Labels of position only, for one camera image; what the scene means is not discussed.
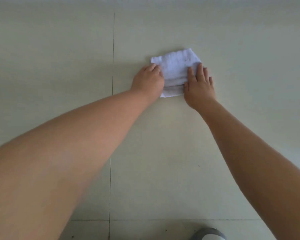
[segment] towel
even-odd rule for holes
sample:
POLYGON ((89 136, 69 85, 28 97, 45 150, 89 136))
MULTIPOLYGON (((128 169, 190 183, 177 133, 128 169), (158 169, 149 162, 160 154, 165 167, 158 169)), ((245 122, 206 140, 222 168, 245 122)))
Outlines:
POLYGON ((150 61, 160 65, 164 75, 164 88, 161 98, 182 95, 184 93, 184 83, 188 80, 188 67, 192 67, 196 74, 197 66, 201 63, 190 48, 152 57, 150 61))

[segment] hand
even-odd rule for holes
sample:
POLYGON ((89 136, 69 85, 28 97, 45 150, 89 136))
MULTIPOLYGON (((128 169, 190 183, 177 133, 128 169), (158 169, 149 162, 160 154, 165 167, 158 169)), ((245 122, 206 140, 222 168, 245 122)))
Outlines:
POLYGON ((160 97, 164 89, 164 76, 161 67, 152 63, 144 66, 133 78, 131 90, 144 94, 150 103, 160 97))
POLYGON ((198 111, 205 103, 216 100, 212 77, 208 75, 208 69, 198 65, 195 76, 191 67, 188 68, 188 82, 184 83, 184 99, 187 104, 198 111))

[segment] forearm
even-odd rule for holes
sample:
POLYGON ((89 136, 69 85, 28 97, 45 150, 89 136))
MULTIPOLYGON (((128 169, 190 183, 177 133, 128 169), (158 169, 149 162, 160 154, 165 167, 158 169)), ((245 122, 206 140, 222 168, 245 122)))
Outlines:
POLYGON ((57 239, 84 189, 149 105, 124 92, 0 147, 0 239, 57 239))
POLYGON ((217 101, 199 113, 241 191, 274 235, 300 239, 300 170, 217 101))

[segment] gray shoe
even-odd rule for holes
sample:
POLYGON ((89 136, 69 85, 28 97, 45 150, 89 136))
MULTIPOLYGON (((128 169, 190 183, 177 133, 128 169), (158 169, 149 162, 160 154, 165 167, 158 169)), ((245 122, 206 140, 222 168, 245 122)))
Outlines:
POLYGON ((225 235, 214 228, 201 228, 190 240, 227 240, 225 235))

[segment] floor tile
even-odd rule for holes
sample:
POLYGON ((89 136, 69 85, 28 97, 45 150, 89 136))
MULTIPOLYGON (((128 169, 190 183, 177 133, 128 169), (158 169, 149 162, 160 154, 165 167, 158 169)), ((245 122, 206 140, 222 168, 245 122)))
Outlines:
MULTIPOLYGON (((130 5, 115 10, 114 23, 114 93, 129 89, 151 56, 192 48, 218 100, 300 162, 300 0, 130 5)), ((259 216, 180 96, 146 110, 112 155, 110 219, 259 216)))
POLYGON ((59 240, 108 240, 109 221, 69 221, 59 240))
POLYGON ((109 219, 110 164, 109 159, 74 210, 71 216, 72 220, 109 219))
MULTIPOLYGON (((112 94, 113 9, 0 2, 0 145, 112 94)), ((110 161, 74 219, 109 219, 110 161)))
POLYGON ((110 240, 188 240, 202 227, 216 228, 229 240, 275 240, 261 220, 115 220, 110 240))

